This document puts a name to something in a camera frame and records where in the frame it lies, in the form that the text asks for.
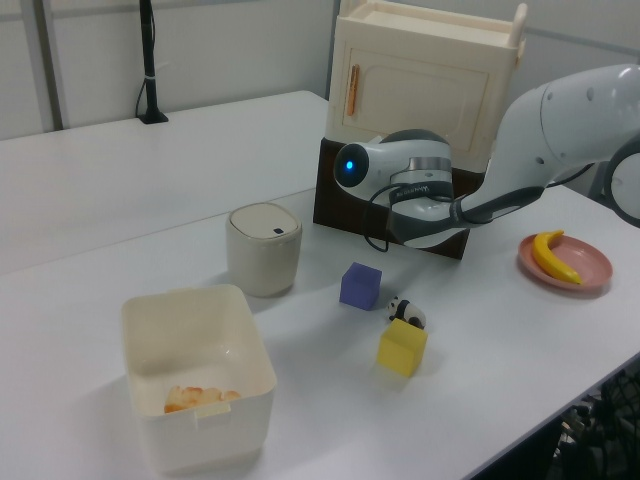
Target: white container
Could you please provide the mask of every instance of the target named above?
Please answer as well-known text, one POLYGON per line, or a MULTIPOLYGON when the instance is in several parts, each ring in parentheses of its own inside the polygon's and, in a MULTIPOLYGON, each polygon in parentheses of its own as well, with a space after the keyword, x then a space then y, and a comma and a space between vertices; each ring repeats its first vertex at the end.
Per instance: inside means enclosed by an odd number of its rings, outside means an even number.
POLYGON ((293 284, 298 270, 302 224, 280 205, 256 203, 227 217, 227 266, 244 293, 267 297, 293 284))
POLYGON ((200 470, 262 446, 276 376, 237 287, 133 298, 122 307, 122 324, 133 409, 156 471, 200 470), (235 390, 241 398, 165 414, 174 385, 235 390))
POLYGON ((382 0, 342 0, 325 137, 368 142, 406 129, 447 139, 454 168, 484 172, 527 7, 513 22, 382 0))

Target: yellow cube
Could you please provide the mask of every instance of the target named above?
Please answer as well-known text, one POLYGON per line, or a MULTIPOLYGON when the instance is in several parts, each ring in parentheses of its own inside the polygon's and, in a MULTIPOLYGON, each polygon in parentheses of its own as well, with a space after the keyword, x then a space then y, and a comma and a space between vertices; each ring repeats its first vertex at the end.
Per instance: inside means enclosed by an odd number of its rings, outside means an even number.
POLYGON ((395 318, 380 336, 376 361, 405 377, 410 377, 422 361, 428 334, 395 318))

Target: banana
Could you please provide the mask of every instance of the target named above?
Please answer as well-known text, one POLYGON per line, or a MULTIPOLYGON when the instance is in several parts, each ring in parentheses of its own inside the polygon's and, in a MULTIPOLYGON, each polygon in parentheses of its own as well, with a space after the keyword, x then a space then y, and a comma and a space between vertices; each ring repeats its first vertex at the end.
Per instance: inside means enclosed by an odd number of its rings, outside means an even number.
POLYGON ((533 239, 533 258, 540 268, 553 278, 581 285, 582 278, 578 272, 556 257, 549 248, 550 242, 562 235, 564 235, 564 230, 537 234, 533 239))

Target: cabinet door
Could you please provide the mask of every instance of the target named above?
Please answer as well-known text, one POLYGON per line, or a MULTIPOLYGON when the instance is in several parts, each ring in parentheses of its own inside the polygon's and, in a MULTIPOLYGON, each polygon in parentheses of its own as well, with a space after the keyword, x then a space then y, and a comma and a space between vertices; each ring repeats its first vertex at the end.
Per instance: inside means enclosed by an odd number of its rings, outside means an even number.
POLYGON ((364 50, 350 50, 343 125, 387 135, 423 128, 468 151, 488 80, 486 72, 437 65, 364 50), (358 66, 355 103, 349 99, 358 66))

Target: cabinet handle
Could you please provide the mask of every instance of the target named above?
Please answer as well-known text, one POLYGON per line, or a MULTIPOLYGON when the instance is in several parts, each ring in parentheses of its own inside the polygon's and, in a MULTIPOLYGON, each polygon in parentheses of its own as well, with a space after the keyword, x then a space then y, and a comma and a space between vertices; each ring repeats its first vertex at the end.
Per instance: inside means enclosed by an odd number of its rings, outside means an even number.
POLYGON ((351 82, 349 83, 349 99, 347 103, 347 116, 352 116, 356 111, 356 94, 358 93, 358 79, 360 77, 360 65, 351 67, 351 82))

